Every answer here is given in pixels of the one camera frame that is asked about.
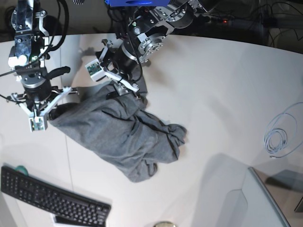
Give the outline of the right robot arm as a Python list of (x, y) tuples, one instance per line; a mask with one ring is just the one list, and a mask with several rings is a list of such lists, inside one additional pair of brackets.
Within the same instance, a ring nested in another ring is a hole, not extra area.
[(45, 61), (50, 52), (58, 50), (67, 35), (69, 9), (66, 1), (59, 0), (58, 13), (64, 14), (62, 36), (58, 44), (54, 38), (60, 25), (57, 19), (50, 34), (45, 28), (47, 12), (37, 0), (19, 0), (11, 15), (11, 25), (15, 29), (14, 46), (9, 54), (8, 65), (24, 88), (24, 94), (12, 94), (9, 101), (18, 104), (27, 113), (30, 122), (46, 121), (49, 113), (58, 102), (68, 95), (72, 88), (58, 89), (51, 80), (69, 73), (70, 67), (64, 66), (47, 71)]

